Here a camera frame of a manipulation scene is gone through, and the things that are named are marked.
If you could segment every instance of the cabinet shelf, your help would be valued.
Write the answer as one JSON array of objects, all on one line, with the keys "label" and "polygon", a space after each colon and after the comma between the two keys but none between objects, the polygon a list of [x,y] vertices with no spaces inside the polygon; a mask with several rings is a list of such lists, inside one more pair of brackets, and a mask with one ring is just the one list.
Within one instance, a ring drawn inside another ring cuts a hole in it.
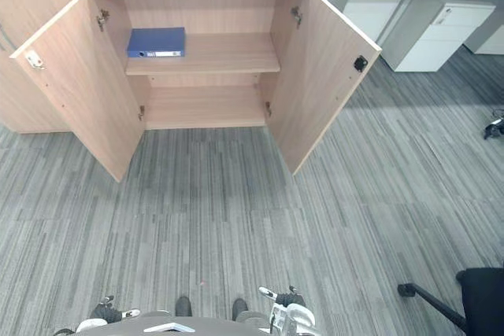
[{"label": "cabinet shelf", "polygon": [[269,33],[186,35],[185,57],[129,58],[126,74],[278,72]]},{"label": "cabinet shelf", "polygon": [[150,90],[145,122],[150,130],[263,126],[265,113],[252,86],[160,87]]}]

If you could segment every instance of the chair leg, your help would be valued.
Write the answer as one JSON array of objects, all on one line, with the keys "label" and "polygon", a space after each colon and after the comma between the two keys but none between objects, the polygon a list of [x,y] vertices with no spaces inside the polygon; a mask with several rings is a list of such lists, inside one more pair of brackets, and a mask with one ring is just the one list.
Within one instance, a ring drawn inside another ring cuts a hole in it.
[{"label": "chair leg", "polygon": [[449,308],[439,299],[430,294],[427,290],[419,287],[415,283],[405,283],[397,286],[397,291],[401,297],[414,297],[415,294],[424,298],[432,307],[441,312],[449,321],[467,333],[467,326],[465,325],[465,317]]}]

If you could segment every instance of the blue box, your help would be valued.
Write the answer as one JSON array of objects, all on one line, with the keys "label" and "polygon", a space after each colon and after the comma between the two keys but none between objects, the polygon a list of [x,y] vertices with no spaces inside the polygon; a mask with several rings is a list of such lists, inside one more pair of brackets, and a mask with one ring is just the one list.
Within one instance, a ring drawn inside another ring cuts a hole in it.
[{"label": "blue box", "polygon": [[133,29],[128,44],[128,57],[183,57],[184,28]]}]

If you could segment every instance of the floor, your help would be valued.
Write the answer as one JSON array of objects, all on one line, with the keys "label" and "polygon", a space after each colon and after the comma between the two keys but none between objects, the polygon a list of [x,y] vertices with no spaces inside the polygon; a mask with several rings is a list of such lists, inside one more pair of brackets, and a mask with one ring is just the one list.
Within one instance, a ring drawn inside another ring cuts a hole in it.
[{"label": "floor", "polygon": [[296,285],[324,334],[460,334],[454,279],[504,259],[504,57],[462,47],[437,73],[379,60],[292,178],[266,128],[148,131],[115,183],[71,134],[0,128],[0,333],[51,334],[104,294],[120,308],[230,318]]}]

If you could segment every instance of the black chair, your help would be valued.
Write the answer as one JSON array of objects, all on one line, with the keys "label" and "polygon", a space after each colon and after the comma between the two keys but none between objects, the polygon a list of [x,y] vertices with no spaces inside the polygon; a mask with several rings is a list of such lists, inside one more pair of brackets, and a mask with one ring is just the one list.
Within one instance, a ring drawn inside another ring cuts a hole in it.
[{"label": "black chair", "polygon": [[504,268],[472,268],[457,273],[465,317],[415,283],[397,286],[401,297],[424,298],[469,335],[504,335]]}]

